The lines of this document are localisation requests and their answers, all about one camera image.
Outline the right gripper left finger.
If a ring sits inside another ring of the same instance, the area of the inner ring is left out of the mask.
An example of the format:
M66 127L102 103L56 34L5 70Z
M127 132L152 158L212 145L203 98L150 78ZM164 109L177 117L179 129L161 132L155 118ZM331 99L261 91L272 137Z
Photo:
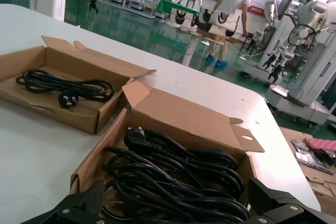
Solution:
M66 196L55 208L24 221L23 224L105 223L99 214L104 204L104 186L95 181L84 192Z

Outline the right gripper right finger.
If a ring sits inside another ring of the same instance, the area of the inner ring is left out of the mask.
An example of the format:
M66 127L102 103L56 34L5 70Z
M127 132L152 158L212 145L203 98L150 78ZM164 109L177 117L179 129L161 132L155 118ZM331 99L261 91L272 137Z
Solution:
M256 178L249 179L248 199L257 214L248 223L335 224L335 217L307 207L288 192L270 189Z

